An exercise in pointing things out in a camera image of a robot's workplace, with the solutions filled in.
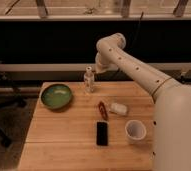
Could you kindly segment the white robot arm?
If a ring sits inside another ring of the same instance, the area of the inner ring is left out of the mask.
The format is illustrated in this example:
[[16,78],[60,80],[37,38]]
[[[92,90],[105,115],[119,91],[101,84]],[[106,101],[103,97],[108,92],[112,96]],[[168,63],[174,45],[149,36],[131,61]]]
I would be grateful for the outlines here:
[[152,96],[153,171],[191,171],[191,86],[127,54],[125,46],[121,33],[100,39],[96,71],[115,64]]

